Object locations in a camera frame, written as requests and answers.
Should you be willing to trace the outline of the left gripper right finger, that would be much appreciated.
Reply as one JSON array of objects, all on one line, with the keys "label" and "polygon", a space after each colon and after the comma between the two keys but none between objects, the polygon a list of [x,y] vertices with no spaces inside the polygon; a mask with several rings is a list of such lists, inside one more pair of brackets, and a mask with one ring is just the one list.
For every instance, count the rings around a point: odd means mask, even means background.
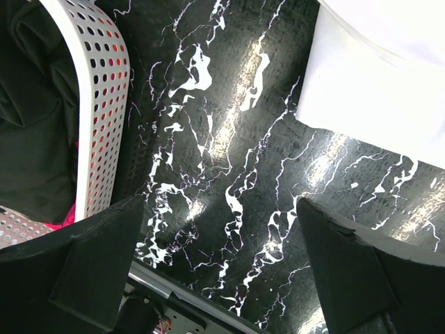
[{"label": "left gripper right finger", "polygon": [[444,332],[444,255],[308,198],[297,215],[330,333]]}]

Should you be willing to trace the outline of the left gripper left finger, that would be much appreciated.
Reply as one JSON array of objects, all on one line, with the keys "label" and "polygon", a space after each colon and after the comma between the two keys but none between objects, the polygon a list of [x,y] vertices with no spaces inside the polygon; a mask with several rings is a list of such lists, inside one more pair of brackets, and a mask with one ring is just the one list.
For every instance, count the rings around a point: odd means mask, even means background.
[{"label": "left gripper left finger", "polygon": [[55,232],[1,249],[2,333],[113,330],[143,218],[126,198]]}]

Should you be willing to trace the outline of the white daisy t-shirt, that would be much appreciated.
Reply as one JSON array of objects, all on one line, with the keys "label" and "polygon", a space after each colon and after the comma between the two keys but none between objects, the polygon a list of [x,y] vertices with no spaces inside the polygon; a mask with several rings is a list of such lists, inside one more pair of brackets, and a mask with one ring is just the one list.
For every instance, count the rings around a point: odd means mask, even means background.
[{"label": "white daisy t-shirt", "polygon": [[444,2],[322,1],[296,118],[444,167]]}]

